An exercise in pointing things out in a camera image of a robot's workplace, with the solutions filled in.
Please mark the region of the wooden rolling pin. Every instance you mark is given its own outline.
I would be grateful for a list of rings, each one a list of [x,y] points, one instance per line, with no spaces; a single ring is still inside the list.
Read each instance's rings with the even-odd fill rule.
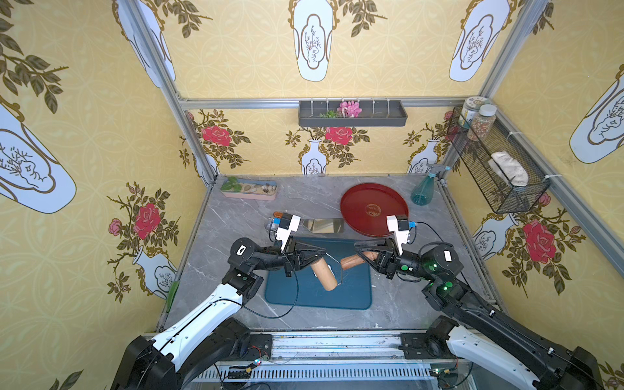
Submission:
[[[327,260],[321,259],[310,265],[315,277],[318,279],[325,291],[333,291],[342,284],[343,271],[355,268],[353,261],[356,256],[351,255],[341,260],[337,260],[332,256],[329,257],[331,265]]]

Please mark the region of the teal plastic tray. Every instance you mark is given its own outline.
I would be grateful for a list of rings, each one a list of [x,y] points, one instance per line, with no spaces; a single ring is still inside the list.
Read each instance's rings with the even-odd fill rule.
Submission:
[[[354,240],[304,237],[304,242],[323,247],[337,260],[355,254]],[[284,271],[268,273],[265,300],[271,304],[321,307],[343,310],[367,310],[372,304],[371,269],[366,264],[343,271],[342,284],[325,291],[311,268],[287,277]]]

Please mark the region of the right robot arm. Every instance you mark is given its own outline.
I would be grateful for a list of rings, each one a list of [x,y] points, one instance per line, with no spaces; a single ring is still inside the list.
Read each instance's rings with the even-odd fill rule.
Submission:
[[[462,264],[453,245],[434,241],[419,253],[393,239],[355,243],[356,254],[378,273],[424,279],[423,295],[444,313],[439,329],[451,354],[474,362],[519,389],[601,389],[596,357],[567,349],[531,331],[459,280]]]

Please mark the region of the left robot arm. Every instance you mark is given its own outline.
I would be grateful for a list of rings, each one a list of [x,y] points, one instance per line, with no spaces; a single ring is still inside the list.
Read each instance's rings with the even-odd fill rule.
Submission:
[[[221,284],[180,321],[151,339],[138,336],[125,349],[113,389],[182,389],[225,358],[243,356],[250,330],[235,314],[258,292],[259,271],[282,269],[291,276],[324,260],[326,250],[289,237],[261,247],[242,237],[231,247]]]

